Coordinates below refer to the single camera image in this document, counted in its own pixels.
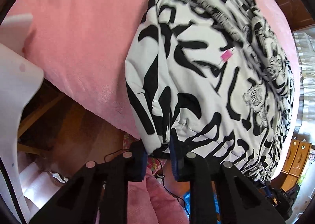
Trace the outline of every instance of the pink tag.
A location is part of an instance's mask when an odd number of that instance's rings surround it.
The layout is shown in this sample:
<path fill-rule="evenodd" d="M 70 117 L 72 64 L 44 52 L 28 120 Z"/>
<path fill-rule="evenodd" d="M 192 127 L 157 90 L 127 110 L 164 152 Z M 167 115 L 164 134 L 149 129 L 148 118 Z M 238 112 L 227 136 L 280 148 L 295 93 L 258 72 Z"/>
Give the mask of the pink tag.
<path fill-rule="evenodd" d="M 227 60 L 230 59 L 231 56 L 232 56 L 232 52 L 230 50 L 227 50 L 221 55 L 221 58 L 224 62 L 227 62 Z"/>

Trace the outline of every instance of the black and white garment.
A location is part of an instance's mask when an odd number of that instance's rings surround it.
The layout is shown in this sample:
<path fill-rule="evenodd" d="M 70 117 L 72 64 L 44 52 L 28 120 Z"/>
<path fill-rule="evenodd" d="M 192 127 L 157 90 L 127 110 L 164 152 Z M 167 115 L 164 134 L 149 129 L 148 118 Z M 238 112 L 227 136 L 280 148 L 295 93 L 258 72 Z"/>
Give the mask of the black and white garment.
<path fill-rule="evenodd" d="M 126 59 L 148 153 L 191 151 L 270 180 L 290 126 L 293 77 L 255 0 L 149 0 Z"/>

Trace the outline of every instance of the wooden floor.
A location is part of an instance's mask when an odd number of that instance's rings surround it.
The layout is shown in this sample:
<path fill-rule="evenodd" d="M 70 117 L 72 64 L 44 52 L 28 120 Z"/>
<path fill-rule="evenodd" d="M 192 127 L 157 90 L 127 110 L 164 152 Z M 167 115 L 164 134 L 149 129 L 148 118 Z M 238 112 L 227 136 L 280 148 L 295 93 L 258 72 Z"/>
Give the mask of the wooden floor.
<path fill-rule="evenodd" d="M 87 161 L 104 162 L 104 156 L 122 148 L 125 132 L 64 97 L 38 119 L 20 143 L 44 150 L 43 166 L 71 177 Z"/>

